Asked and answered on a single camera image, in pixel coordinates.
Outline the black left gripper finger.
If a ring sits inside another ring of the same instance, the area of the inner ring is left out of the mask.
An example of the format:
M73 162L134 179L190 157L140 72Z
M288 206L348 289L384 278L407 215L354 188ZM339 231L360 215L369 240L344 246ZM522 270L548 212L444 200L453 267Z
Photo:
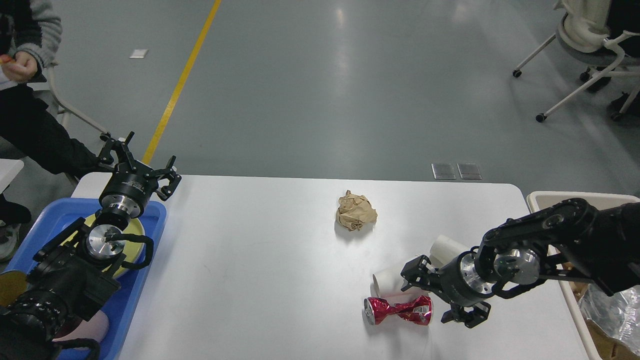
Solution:
M171 156L164 168L153 170L153 178L158 182L167 180L167 184L162 186L158 185L158 189L155 190L158 198L163 202L166 202L173 196L182 180L182 176L178 174L175 168L176 159L176 156Z
M104 144L98 153L98 164L95 171L98 173L135 173L136 160L129 148L134 135L134 132L130 132L127 137L115 139L108 133L101 134L100 139L104 141Z

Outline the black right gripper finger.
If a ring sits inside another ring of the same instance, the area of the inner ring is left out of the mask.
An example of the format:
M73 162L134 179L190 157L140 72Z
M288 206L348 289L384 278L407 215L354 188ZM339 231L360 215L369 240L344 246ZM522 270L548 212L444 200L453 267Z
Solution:
M410 289L421 289L442 297L442 282L438 271L439 267L432 264L427 255L419 255L409 260L400 272L403 280L400 291L405 293Z
M458 322L471 329L486 321L489 318L490 310L491 305L487 302L474 304L471 306L471 311L466 311L464 306L452 302L450 310L442 314L441 323Z

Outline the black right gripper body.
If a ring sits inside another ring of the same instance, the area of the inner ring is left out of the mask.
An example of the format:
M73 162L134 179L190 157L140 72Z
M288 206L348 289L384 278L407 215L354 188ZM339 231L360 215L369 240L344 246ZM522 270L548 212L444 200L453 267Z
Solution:
M478 254L465 251L438 268L439 289L434 294L448 303L470 308L494 296L494 283L482 279L476 269Z

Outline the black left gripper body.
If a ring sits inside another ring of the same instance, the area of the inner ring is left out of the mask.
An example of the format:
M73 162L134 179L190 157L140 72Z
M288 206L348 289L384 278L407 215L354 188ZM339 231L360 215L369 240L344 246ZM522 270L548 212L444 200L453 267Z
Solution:
M130 221L144 213L151 195L158 189L156 179L134 173L115 173L99 196L99 221Z

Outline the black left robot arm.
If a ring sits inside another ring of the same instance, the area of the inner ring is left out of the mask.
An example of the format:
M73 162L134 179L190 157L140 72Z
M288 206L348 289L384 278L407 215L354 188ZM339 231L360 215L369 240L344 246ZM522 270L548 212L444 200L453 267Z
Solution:
M82 217L73 221L34 254L32 271L16 272L17 290L5 289L9 303L1 307L3 360L55 360L73 348L86 348L88 360L98 359L98 341L55 341L55 335L67 322L89 321L102 309L121 289L115 278L119 269L140 271L151 264L153 239L128 234L126 227L144 214L153 194L166 201L182 179L175 156L157 170L137 161L128 148L133 135L102 136L100 161L112 174L93 223Z

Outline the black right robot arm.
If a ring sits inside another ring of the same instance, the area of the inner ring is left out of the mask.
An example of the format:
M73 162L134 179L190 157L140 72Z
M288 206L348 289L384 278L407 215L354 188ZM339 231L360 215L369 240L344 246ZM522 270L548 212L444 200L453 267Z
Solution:
M435 268L426 255L409 260L403 290L432 292L450 305L441 321L473 328L486 321L487 299L511 299L547 280L597 285L607 296L640 279L640 205L598 210L570 198L487 231L479 246Z

